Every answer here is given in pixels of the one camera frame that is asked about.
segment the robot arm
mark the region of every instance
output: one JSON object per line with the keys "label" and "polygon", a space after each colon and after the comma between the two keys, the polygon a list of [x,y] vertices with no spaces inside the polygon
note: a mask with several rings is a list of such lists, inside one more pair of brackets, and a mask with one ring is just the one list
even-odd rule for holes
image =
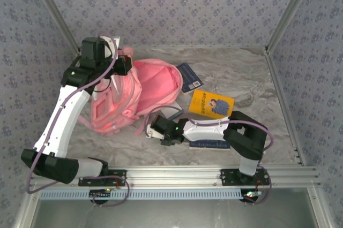
{"label": "robot arm", "polygon": [[[118,47],[119,38],[115,40]],[[53,120],[62,102],[75,90],[99,78],[113,61],[114,46],[107,37],[89,37],[82,41],[79,66],[70,66],[63,74],[61,89],[57,104],[50,117],[49,123],[33,149],[24,149],[21,159],[30,168],[38,152],[45,146],[38,159],[34,173],[55,181],[68,184],[74,178],[97,177],[105,175],[107,163],[99,159],[70,159],[66,158],[71,133],[77,118],[91,97],[96,84],[75,93],[63,107],[56,123]],[[118,56],[110,72],[104,77],[110,79],[112,75],[126,75],[132,67],[131,59]],[[53,127],[49,140],[48,131]]]}
{"label": "robot arm", "polygon": [[[185,118],[180,119],[178,123],[158,115],[148,126],[148,134],[150,137],[161,140],[177,140],[179,142],[183,142],[184,139],[188,141],[226,141],[241,155],[240,173],[243,176],[252,177],[262,159],[267,134],[251,125],[228,124],[228,120],[243,120],[263,126],[239,111],[233,111],[230,117],[218,120],[193,120],[191,122]],[[244,133],[241,134],[237,130],[243,127]]]}

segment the yellow book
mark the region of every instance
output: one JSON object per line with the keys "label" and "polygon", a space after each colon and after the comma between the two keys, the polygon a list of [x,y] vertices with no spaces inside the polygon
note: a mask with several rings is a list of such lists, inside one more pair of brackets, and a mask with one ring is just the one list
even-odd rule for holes
{"label": "yellow book", "polygon": [[196,114],[219,119],[231,115],[234,101],[230,97],[195,90],[188,110]]}

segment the glass panel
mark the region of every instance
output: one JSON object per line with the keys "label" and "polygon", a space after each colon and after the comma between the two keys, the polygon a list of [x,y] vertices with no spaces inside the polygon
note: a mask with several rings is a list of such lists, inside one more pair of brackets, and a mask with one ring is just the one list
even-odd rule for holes
{"label": "glass panel", "polygon": [[129,200],[114,208],[88,200],[40,201],[32,228],[318,227],[306,189],[274,189],[259,206],[238,200]]}

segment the black cable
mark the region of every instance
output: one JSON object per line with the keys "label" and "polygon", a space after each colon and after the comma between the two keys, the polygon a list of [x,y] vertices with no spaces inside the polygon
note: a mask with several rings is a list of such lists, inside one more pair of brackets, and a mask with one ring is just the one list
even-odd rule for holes
{"label": "black cable", "polygon": [[108,87],[110,86],[110,84],[111,84],[111,78],[109,79],[109,83],[108,83],[107,87],[106,87],[104,90],[94,90],[93,92],[94,92],[94,93],[101,93],[101,92],[104,92],[105,90],[108,89]]}

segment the cartoon figure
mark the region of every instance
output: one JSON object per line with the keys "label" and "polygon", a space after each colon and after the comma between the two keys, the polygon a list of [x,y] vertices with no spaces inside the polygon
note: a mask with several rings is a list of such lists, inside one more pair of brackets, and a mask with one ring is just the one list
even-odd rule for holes
{"label": "cartoon figure", "polygon": [[215,100],[215,99],[211,99],[207,106],[211,106],[212,107],[212,112],[222,115],[222,116],[227,116],[227,113],[229,111],[230,105],[229,103],[227,103],[226,101],[223,100]]}

